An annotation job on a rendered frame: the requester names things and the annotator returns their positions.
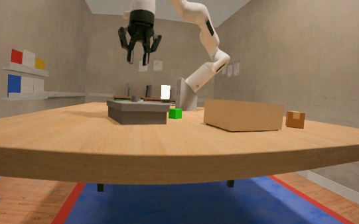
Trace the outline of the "green block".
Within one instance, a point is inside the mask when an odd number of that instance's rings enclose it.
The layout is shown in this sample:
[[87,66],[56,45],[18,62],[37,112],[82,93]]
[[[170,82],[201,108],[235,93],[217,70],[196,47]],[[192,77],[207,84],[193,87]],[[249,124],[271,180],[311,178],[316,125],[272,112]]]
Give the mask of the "green block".
[[170,118],[170,119],[182,119],[182,109],[180,109],[180,110],[170,109],[168,118]]

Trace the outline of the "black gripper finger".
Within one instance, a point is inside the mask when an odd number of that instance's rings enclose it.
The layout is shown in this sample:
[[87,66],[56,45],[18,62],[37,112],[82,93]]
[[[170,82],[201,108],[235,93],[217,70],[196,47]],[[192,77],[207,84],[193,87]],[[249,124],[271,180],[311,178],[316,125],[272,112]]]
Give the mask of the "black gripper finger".
[[157,50],[157,47],[162,39],[161,35],[155,34],[153,35],[153,44],[150,47],[150,38],[149,38],[149,30],[145,30],[145,43],[142,43],[144,54],[143,54],[143,66],[146,66],[149,63],[149,55],[152,52]]
[[119,39],[120,39],[120,43],[121,43],[121,47],[123,49],[127,50],[127,62],[129,62],[129,64],[133,63],[133,54],[134,54],[134,46],[135,43],[137,42],[139,33],[141,31],[140,28],[137,28],[135,31],[135,34],[133,36],[133,39],[130,39],[129,44],[127,44],[127,39],[126,39],[126,34],[127,34],[128,27],[120,27],[118,30],[118,35],[119,35]]

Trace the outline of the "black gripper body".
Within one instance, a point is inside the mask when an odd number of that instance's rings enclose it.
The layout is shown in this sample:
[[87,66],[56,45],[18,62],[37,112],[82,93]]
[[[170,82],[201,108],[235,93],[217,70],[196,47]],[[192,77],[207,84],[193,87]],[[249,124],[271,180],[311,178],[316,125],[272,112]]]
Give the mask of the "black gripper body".
[[141,29],[137,42],[145,42],[145,30],[149,30],[149,38],[151,38],[155,33],[155,31],[153,30],[154,20],[155,14],[151,11],[144,9],[136,9],[131,11],[128,25],[128,33],[131,39],[133,39],[137,28]]

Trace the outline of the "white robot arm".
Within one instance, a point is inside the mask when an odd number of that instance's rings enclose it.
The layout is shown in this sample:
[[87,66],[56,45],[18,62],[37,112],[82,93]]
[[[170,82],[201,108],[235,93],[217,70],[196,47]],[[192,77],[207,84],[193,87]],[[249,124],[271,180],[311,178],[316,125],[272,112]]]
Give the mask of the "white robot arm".
[[[208,10],[203,4],[189,3],[186,0],[168,1],[177,10],[184,21],[197,24],[201,28],[200,41],[213,62],[206,62],[185,80],[194,92],[196,92],[213,75],[217,74],[229,63],[230,57],[219,50],[219,38],[212,26]],[[125,11],[123,18],[129,20],[130,12],[136,9],[148,10],[155,14],[155,0],[132,0],[131,10]]]

